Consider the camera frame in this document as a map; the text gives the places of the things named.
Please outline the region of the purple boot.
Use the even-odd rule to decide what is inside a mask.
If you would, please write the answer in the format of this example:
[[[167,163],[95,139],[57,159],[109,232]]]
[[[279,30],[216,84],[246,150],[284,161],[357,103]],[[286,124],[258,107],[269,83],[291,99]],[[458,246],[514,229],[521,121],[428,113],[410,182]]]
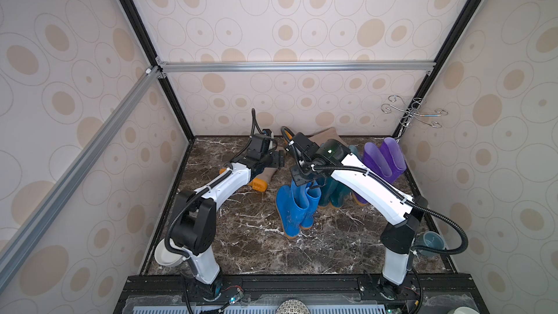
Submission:
[[[379,151],[383,178],[388,183],[394,183],[407,170],[402,149],[394,138],[385,138]]]
[[[387,147],[382,145],[378,147],[373,142],[367,142],[364,145],[364,151],[361,161],[374,173],[386,180],[388,183],[393,183],[393,169],[390,166],[390,157]]]

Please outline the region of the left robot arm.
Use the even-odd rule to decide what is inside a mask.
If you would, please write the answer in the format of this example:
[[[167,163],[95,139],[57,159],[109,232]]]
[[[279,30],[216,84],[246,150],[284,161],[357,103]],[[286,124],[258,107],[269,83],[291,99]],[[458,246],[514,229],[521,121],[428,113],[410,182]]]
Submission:
[[[236,191],[267,168],[284,165],[284,152],[270,132],[252,135],[245,148],[225,164],[212,181],[176,195],[167,234],[155,251],[155,260],[167,267],[186,262],[197,282],[219,284],[221,269],[212,244],[217,232],[217,212]]]

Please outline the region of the blue boot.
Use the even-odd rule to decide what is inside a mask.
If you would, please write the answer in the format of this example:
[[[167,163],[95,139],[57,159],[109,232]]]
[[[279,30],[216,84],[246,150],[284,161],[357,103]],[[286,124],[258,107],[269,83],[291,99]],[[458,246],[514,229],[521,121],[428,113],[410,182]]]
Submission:
[[[318,209],[318,203],[321,200],[321,195],[321,188],[317,183],[308,183],[305,187],[301,188],[301,196],[306,198],[308,202],[305,218],[300,224],[301,228],[312,228],[315,221],[314,214]]]
[[[288,238],[296,238],[305,219],[308,203],[300,199],[296,186],[283,185],[276,195],[276,208],[283,231]]]

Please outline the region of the teal boot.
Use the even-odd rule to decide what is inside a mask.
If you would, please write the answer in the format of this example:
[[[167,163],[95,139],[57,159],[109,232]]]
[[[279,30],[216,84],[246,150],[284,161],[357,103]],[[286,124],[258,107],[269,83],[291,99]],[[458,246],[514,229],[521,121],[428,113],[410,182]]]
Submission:
[[[345,184],[340,183],[333,178],[331,178],[331,183],[333,185],[333,190],[330,195],[330,202],[333,207],[339,209],[344,205],[345,199],[352,195],[353,191]]]
[[[321,198],[318,202],[318,206],[326,207],[329,204],[333,204],[337,200],[337,181],[331,177],[320,177],[318,178],[317,183],[319,189],[321,190]]]

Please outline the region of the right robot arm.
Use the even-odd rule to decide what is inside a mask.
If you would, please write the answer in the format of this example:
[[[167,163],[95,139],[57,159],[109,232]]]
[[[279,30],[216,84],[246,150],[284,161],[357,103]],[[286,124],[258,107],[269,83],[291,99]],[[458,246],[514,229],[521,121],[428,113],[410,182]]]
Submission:
[[[411,269],[409,257],[421,221],[423,204],[396,189],[370,170],[340,141],[327,140],[318,145],[301,132],[294,134],[280,128],[287,151],[296,164],[290,168],[297,186],[330,177],[347,186],[380,212],[388,225],[381,235],[385,259],[382,280],[392,286],[401,285]]]

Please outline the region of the beige boot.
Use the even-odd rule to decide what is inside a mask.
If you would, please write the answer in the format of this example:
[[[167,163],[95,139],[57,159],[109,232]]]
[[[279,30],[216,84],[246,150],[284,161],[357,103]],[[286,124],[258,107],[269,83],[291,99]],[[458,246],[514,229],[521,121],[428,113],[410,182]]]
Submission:
[[[255,190],[264,192],[276,171],[275,168],[265,168],[262,173],[253,177],[252,170],[246,165],[233,163],[232,167],[220,170],[219,178],[223,178],[223,181],[219,182],[215,188],[219,193],[233,194],[238,189],[248,185]]]
[[[287,126],[282,126],[281,134],[282,135],[286,134],[287,139],[283,140],[283,142],[279,145],[279,148],[283,148],[283,149],[286,149],[286,150],[289,149],[289,143],[290,142],[294,142],[295,145],[301,145],[302,148],[305,149],[308,146],[312,147],[314,145],[316,145],[319,148],[319,147],[321,147],[321,145],[326,143],[328,140],[337,140],[342,145],[348,147],[346,142],[344,142],[343,139],[341,139],[340,136],[338,136],[336,129],[333,128],[333,127],[330,127],[330,128],[325,129],[321,132],[318,132],[317,134],[315,134],[315,135],[313,135],[309,138],[307,136],[305,136],[304,134],[302,134],[301,140],[293,140],[292,138],[295,136],[295,133],[292,132]]]

